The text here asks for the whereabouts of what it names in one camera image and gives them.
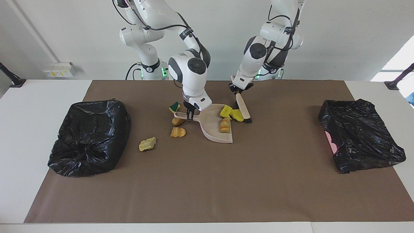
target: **black garbage bag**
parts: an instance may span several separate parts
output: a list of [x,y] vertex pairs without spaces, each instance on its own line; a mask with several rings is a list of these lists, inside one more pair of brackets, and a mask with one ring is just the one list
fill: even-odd
[[336,145],[335,165],[339,171],[389,167],[405,161],[375,106],[366,100],[326,100],[319,122]]
[[112,170],[124,151],[131,118],[115,99],[70,106],[48,166],[62,176],[84,177]]

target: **dustpan handle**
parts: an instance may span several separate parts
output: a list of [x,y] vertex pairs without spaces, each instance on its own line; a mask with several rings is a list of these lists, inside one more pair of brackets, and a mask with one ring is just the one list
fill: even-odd
[[[183,113],[183,112],[175,112],[174,117],[187,120],[187,114]],[[193,120],[197,121],[197,122],[200,122],[199,117],[200,117],[199,115],[194,115]]]

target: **power strip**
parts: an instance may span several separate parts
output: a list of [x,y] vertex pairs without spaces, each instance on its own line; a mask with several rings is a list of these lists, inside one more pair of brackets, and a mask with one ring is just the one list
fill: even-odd
[[59,62],[45,67],[43,73],[48,78],[73,78],[76,75],[76,69],[72,62]]

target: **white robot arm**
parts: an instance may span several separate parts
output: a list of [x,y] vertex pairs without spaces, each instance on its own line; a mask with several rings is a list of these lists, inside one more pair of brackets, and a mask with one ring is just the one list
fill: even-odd
[[[302,45],[298,25],[304,3],[305,0],[272,0],[269,16],[272,8],[278,14],[269,17],[260,29],[260,36],[252,37],[247,43],[239,70],[230,85],[233,92],[241,93],[252,87],[260,69],[267,72],[260,75],[276,73],[284,66],[288,51]],[[272,22],[276,18],[282,23]]]
[[193,34],[184,18],[172,10],[164,0],[117,0],[119,7],[125,8],[128,19],[135,24],[120,31],[121,40],[137,50],[142,60],[144,76],[157,77],[162,72],[161,61],[156,49],[148,42],[164,37],[168,29],[179,34],[189,48],[183,53],[172,56],[168,61],[170,76],[183,84],[184,106],[187,107],[188,120],[193,119],[195,109],[200,111],[212,103],[204,90],[210,54]]

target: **bread piece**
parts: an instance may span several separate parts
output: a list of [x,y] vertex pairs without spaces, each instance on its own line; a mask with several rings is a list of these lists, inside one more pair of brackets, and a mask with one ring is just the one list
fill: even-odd
[[170,137],[173,137],[173,138],[178,138],[178,137],[184,137],[185,136],[185,134],[186,134],[187,132],[185,131],[185,129],[183,129],[183,128],[180,128],[180,127],[173,127],[173,130],[171,131],[171,135],[170,135]]
[[180,119],[180,118],[176,118],[176,117],[174,117],[172,122],[173,122],[173,125],[174,125],[174,126],[179,126],[179,125],[181,125],[182,123],[184,123],[184,122],[185,122],[185,120],[184,120],[184,119]]
[[221,122],[220,122],[220,133],[230,133],[230,118],[224,118]]
[[140,151],[151,150],[156,143],[155,137],[144,140],[140,143]]

